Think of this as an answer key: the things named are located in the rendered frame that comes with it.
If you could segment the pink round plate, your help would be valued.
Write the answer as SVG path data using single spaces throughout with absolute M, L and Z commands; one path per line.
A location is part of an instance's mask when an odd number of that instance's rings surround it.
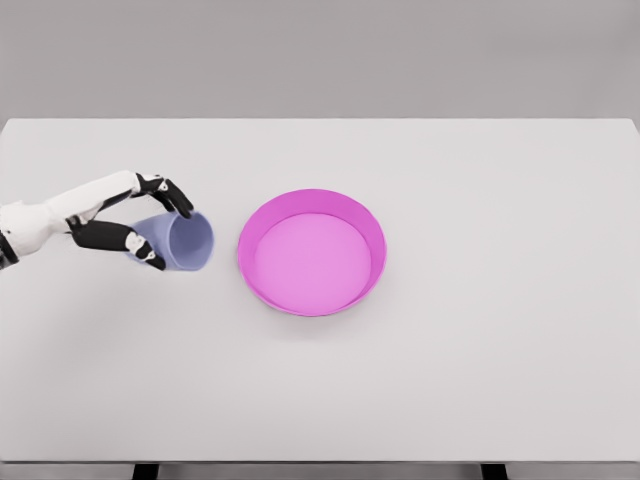
M 237 262 L 265 304 L 303 317 L 360 303 L 379 282 L 387 241 L 378 219 L 339 192 L 301 189 L 261 205 L 238 239 Z

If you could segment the lavender blue cup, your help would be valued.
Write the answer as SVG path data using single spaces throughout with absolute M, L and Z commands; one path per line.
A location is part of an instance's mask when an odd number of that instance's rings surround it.
M 189 219 L 167 212 L 135 222 L 131 227 L 164 259 L 167 270 L 201 270 L 214 249 L 213 229 L 198 212 Z

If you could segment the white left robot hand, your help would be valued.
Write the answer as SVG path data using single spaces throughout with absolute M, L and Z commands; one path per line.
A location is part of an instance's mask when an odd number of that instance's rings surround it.
M 84 249 L 121 252 L 133 255 L 160 271 L 164 258 L 149 241 L 128 225 L 99 221 L 96 216 L 126 199 L 150 196 L 166 211 L 189 219 L 194 205 L 170 179 L 159 174 L 141 174 L 123 170 L 90 181 L 45 201 L 54 216 L 62 220 L 65 232 Z

